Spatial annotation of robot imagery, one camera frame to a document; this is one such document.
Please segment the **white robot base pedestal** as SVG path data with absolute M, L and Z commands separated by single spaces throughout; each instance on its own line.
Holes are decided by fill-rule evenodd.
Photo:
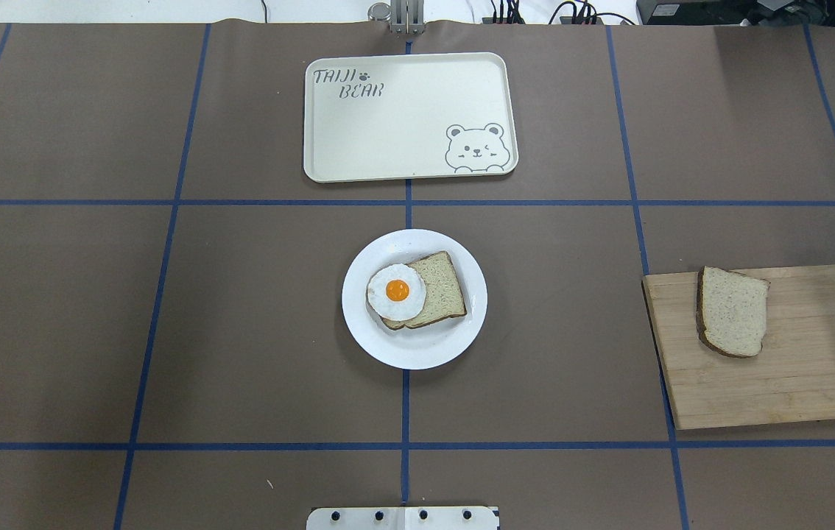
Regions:
M 499 529 L 490 506 L 370 506 L 314 509 L 306 529 Z

